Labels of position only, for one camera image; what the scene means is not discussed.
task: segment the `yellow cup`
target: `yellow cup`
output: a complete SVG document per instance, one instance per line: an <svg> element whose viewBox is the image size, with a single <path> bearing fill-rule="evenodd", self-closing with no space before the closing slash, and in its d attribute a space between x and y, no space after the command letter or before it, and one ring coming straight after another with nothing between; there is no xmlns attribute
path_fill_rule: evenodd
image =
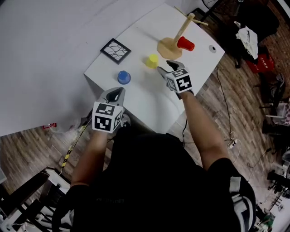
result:
<svg viewBox="0 0 290 232"><path fill-rule="evenodd" d="M148 57L146 60L146 66L149 68L157 68L158 66L158 56L155 54L152 54Z"/></svg>

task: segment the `person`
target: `person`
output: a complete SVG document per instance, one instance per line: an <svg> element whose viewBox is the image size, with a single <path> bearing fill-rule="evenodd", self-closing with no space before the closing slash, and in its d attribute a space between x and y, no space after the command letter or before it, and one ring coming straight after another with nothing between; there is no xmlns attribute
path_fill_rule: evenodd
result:
<svg viewBox="0 0 290 232"><path fill-rule="evenodd" d="M256 216L260 219L261 224L268 226L268 232L271 232L275 216L266 209L263 211L259 206L256 207Z"/></svg>
<svg viewBox="0 0 290 232"><path fill-rule="evenodd" d="M180 96L203 167L176 137L137 135L127 119L103 171L107 133L95 131L66 195L68 210L74 211L72 231L241 231L230 179L241 177L239 193L255 206L253 189L232 164L221 133L195 96L191 92Z"/></svg>

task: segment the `wooden peg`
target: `wooden peg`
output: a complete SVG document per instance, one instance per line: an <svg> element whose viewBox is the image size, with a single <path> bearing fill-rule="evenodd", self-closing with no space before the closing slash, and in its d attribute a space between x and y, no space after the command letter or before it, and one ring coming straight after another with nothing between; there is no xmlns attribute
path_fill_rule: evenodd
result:
<svg viewBox="0 0 290 232"><path fill-rule="evenodd" d="M174 7L176 10L178 10L180 13L182 13L185 17L187 17L187 15L185 14L185 13L183 13L182 11L181 11L181 9L179 9L178 7ZM202 25L205 25L205 26L208 26L208 23L205 23L205 22L202 22L202 21L198 21L198 20L195 20L195 19L193 19L192 20L193 22L195 22L196 24L202 24Z"/></svg>
<svg viewBox="0 0 290 232"><path fill-rule="evenodd" d="M180 28L179 32L174 38L174 43L177 43L179 38L182 36L183 32L186 30L188 25L190 24L191 20L194 18L194 14L190 13L189 16L187 17L186 21L183 23L182 27Z"/></svg>

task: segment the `marker cube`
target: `marker cube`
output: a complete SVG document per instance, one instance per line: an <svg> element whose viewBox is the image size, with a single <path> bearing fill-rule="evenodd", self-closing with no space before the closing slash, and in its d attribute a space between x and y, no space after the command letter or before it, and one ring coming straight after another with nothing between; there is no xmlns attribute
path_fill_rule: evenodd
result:
<svg viewBox="0 0 290 232"><path fill-rule="evenodd" d="M122 106L115 106L96 101L92 111L93 130L113 133L121 122L122 114Z"/></svg>
<svg viewBox="0 0 290 232"><path fill-rule="evenodd" d="M188 68L182 68L165 75L168 86L176 93L192 89Z"/></svg>

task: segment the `black frame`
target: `black frame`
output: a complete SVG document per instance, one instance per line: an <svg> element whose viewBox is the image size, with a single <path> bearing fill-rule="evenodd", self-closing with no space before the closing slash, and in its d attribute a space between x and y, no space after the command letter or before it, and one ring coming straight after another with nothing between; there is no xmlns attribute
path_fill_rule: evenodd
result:
<svg viewBox="0 0 290 232"><path fill-rule="evenodd" d="M123 55L119 60L116 60L114 57L112 57L109 53L107 53L105 51L105 48L108 47L108 45L112 42L115 42L116 44L120 45L121 47L125 48L127 50L127 52L125 53L125 55ZM102 49L101 49L101 53L105 54L108 58L110 58L112 61L114 61L117 64L120 64L123 59L125 59L129 53L131 52L130 49L128 49L125 45L121 44L119 41L115 40L115 39L111 39Z"/></svg>

